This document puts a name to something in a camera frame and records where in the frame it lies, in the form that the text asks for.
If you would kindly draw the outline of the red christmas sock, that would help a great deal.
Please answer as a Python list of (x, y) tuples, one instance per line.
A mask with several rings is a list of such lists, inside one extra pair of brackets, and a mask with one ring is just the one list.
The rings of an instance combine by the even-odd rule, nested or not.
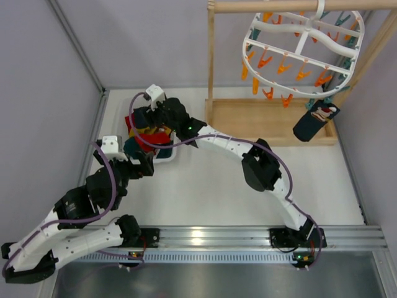
[(150, 144), (155, 145), (166, 145), (171, 142), (170, 136), (166, 132), (157, 132), (154, 134), (140, 134), (139, 136), (135, 136), (135, 140), (137, 144), (141, 147), (143, 151), (153, 151), (154, 148), (147, 145), (143, 141), (146, 141)]

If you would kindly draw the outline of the dark navy sock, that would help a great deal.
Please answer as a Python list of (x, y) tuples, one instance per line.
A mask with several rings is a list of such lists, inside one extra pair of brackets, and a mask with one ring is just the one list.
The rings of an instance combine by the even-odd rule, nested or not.
[(148, 118), (148, 112), (151, 109), (149, 107), (139, 107), (133, 110), (133, 124), (136, 129), (144, 129), (147, 127), (153, 127), (153, 124)]

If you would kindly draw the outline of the navy christmas pattern sock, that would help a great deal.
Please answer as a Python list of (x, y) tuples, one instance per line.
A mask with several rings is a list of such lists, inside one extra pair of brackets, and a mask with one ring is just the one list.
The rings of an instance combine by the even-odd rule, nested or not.
[(316, 101), (294, 126), (294, 136), (301, 142), (309, 142), (339, 112), (340, 108), (333, 103)]

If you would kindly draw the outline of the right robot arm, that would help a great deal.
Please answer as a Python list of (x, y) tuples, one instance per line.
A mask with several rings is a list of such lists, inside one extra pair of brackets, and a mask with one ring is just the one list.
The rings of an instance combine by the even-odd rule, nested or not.
[(204, 121), (188, 114), (176, 97), (144, 95), (149, 106), (143, 115), (151, 126), (164, 125), (180, 140), (179, 145), (220, 153), (241, 164), (246, 184), (274, 199), (283, 220), (282, 228), (270, 231), (272, 246), (284, 252), (306, 247), (326, 247), (323, 229), (292, 199), (293, 179), (290, 170), (263, 140), (249, 141), (215, 130)]

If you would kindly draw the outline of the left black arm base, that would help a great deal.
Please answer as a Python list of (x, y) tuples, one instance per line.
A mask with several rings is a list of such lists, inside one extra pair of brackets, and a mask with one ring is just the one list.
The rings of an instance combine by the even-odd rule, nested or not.
[(157, 248), (160, 238), (159, 228), (141, 228), (140, 233), (129, 232), (122, 234), (121, 245), (113, 245), (114, 248)]

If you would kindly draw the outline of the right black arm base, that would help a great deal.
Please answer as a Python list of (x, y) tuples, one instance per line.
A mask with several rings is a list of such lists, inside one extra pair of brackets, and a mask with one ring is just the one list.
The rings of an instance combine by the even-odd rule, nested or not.
[(307, 238), (299, 231), (290, 228), (270, 228), (270, 245), (282, 253), (291, 253), (306, 243)]

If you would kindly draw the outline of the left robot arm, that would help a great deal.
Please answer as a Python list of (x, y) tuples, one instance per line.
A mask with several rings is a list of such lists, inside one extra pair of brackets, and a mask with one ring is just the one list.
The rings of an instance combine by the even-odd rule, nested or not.
[(100, 210), (117, 210), (127, 195), (129, 181), (154, 174), (153, 154), (138, 153), (139, 164), (127, 157), (104, 161), (94, 152), (101, 168), (86, 178), (84, 185), (69, 190), (55, 203), (45, 220), (18, 242), (4, 243), (7, 261), (2, 275), (9, 284), (33, 284), (49, 278), (66, 264), (109, 247), (133, 246), (141, 239), (141, 229), (132, 215), (86, 235), (71, 235), (97, 221)]

